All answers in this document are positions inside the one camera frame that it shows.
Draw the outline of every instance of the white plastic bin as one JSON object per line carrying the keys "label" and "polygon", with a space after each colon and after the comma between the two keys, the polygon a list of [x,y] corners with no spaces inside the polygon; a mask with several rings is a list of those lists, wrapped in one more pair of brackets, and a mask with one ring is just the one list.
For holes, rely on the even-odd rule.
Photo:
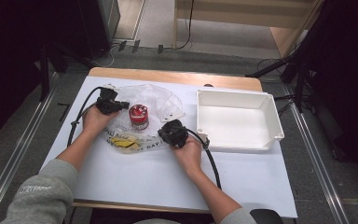
{"label": "white plastic bin", "polygon": [[270,94],[198,90],[197,99],[197,132],[211,151],[269,150],[284,138]]}

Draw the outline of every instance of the red can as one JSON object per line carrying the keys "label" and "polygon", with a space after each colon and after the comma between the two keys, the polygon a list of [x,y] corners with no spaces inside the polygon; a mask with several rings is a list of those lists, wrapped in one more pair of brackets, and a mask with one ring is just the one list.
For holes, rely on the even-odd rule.
{"label": "red can", "polygon": [[136,130],[143,130],[149,125],[149,115],[145,105],[133,105],[129,114],[131,125]]}

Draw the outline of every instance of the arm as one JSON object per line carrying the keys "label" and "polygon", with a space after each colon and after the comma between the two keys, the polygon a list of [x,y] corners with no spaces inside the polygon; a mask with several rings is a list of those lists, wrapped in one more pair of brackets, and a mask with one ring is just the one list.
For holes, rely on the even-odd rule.
{"label": "arm", "polygon": [[93,140],[116,116],[103,115],[92,107],[83,118],[83,131],[75,142],[21,185],[3,223],[61,223],[73,202],[77,174]]}
{"label": "arm", "polygon": [[[187,177],[196,185],[208,205],[216,223],[221,223],[228,215],[238,211],[241,206],[219,189],[214,182],[201,170],[201,145],[193,137],[188,137],[182,148],[172,148],[176,159],[186,172]],[[249,223],[255,223],[249,214],[243,215]]]}

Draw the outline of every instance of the gray sweatshirt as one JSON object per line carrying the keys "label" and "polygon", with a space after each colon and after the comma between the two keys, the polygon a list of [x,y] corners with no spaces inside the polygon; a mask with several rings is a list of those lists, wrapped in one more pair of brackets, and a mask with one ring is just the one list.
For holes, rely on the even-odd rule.
{"label": "gray sweatshirt", "polygon": [[[69,207],[74,195],[73,189],[77,181],[77,170],[72,164],[52,160],[39,175],[27,179],[14,196],[14,200],[7,209],[6,223],[59,223]],[[137,224],[174,224],[176,222],[151,219]],[[225,217],[222,224],[255,223],[251,215],[243,208],[237,209]]]}

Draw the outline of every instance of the clear plastic bag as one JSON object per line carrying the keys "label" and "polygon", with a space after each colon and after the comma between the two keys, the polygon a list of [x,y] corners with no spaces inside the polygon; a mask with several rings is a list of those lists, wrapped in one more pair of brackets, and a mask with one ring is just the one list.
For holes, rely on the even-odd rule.
{"label": "clear plastic bag", "polygon": [[163,146],[158,130],[163,121],[175,115],[183,116],[182,101],[172,92],[151,84],[120,87],[116,100],[130,102],[133,105],[145,105],[148,111],[148,126],[144,130],[132,127],[128,110],[111,121],[102,133],[102,137],[112,147],[123,153],[134,153]]}

